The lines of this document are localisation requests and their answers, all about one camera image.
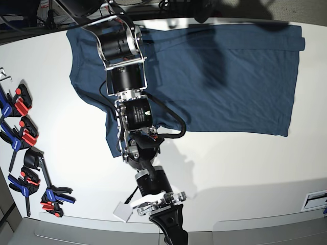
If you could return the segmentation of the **dark blue T-shirt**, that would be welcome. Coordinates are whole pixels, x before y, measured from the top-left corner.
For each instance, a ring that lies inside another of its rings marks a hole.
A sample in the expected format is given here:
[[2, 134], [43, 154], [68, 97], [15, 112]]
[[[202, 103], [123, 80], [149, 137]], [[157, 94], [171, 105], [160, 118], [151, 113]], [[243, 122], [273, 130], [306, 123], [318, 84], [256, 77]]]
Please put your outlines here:
[[305, 49], [295, 25], [142, 28], [147, 92], [191, 132], [288, 136]]

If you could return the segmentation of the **bottom blue red bar clamp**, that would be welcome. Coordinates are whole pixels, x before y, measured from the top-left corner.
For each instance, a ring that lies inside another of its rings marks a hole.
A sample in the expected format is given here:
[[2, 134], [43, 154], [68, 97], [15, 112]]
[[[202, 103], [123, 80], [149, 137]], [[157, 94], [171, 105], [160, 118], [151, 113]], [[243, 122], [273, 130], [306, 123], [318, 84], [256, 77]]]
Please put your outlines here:
[[42, 169], [46, 183], [45, 193], [40, 202], [42, 209], [56, 217], [63, 217], [64, 212], [61, 205], [65, 202], [74, 204], [76, 201], [74, 197], [70, 196], [73, 190], [68, 187], [56, 187], [51, 183], [44, 157], [39, 157], [39, 166]]

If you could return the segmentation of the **blue red bar clamp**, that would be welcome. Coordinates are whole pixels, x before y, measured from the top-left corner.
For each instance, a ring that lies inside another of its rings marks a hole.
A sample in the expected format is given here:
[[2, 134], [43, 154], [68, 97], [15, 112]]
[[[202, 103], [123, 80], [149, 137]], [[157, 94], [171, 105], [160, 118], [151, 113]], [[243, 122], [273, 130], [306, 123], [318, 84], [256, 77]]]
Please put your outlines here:
[[56, 187], [51, 183], [44, 157], [39, 157], [39, 166], [42, 169], [46, 183], [45, 193], [40, 202], [42, 209], [56, 217], [63, 217], [64, 212], [61, 205], [65, 202], [74, 204], [76, 201], [74, 197], [70, 196], [73, 190], [68, 187]]
[[16, 88], [14, 97], [5, 94], [1, 87], [1, 123], [7, 117], [26, 116], [32, 107], [32, 98], [25, 84]]
[[38, 191], [40, 179], [36, 173], [26, 166], [21, 168], [20, 175], [18, 178], [11, 174], [8, 175], [8, 180], [10, 181], [9, 188], [20, 192], [25, 197], [26, 213], [27, 217], [30, 217], [30, 196]]
[[13, 169], [17, 152], [31, 148], [36, 144], [38, 138], [38, 129], [27, 116], [20, 119], [19, 126], [20, 129], [16, 130], [10, 128], [5, 121], [1, 123], [1, 139], [10, 144], [13, 149], [9, 172]]

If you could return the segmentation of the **grey left chair back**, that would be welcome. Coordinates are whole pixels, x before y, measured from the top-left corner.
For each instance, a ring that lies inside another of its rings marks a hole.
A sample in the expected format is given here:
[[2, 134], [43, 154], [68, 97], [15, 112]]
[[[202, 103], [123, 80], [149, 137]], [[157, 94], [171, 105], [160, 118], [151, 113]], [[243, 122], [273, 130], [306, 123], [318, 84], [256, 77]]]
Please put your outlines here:
[[24, 218], [8, 244], [165, 244], [159, 233], [73, 227]]

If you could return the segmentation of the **grey chair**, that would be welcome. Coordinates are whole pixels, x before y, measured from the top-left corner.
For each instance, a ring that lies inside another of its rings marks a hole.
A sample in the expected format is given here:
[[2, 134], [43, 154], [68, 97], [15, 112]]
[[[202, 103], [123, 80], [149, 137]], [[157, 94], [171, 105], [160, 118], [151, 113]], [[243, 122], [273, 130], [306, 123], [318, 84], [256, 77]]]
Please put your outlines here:
[[73, 227], [24, 218], [8, 244], [165, 244], [159, 233]]
[[190, 232], [189, 244], [326, 244], [322, 210], [224, 220], [211, 231]]

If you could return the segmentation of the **grey right chair back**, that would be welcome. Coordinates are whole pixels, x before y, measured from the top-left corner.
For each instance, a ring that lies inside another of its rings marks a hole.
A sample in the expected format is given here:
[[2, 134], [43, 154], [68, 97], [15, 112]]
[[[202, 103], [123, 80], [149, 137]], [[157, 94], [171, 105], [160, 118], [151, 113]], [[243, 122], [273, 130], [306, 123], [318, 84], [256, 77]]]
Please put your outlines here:
[[224, 220], [211, 231], [190, 232], [189, 244], [326, 244], [322, 210]]

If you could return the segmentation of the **white slotted label plate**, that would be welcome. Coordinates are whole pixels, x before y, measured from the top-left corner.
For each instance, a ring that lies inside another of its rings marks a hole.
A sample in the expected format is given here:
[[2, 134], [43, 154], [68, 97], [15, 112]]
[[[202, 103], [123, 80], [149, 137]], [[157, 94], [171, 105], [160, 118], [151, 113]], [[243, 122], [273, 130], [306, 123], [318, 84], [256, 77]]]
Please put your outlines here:
[[301, 211], [311, 211], [326, 207], [326, 190], [307, 193]]

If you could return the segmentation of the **top blue red bar clamp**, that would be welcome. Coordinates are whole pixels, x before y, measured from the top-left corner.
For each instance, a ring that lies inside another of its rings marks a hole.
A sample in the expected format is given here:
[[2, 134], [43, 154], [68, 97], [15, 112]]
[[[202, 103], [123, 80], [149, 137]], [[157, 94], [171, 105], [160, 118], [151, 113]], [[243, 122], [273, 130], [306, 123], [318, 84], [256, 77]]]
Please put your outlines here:
[[7, 117], [26, 116], [32, 107], [32, 98], [25, 84], [16, 88], [14, 97], [5, 94], [1, 87], [1, 123]]

